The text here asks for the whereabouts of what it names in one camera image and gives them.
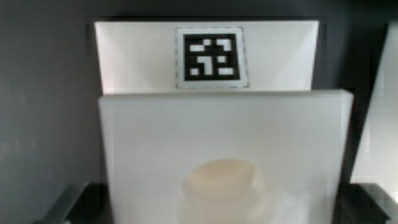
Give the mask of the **gripper right finger with grey tip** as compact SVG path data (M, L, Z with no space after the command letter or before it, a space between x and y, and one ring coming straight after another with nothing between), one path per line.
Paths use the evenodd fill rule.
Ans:
M361 216L368 224L398 224L398 202L375 183L359 183L364 191Z

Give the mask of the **gripper left finger with black tip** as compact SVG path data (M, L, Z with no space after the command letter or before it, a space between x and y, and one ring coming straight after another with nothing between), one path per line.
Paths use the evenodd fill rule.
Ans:
M69 215L78 199L84 195L85 188L87 184L71 184L66 187L43 218L34 221L32 224L73 224Z

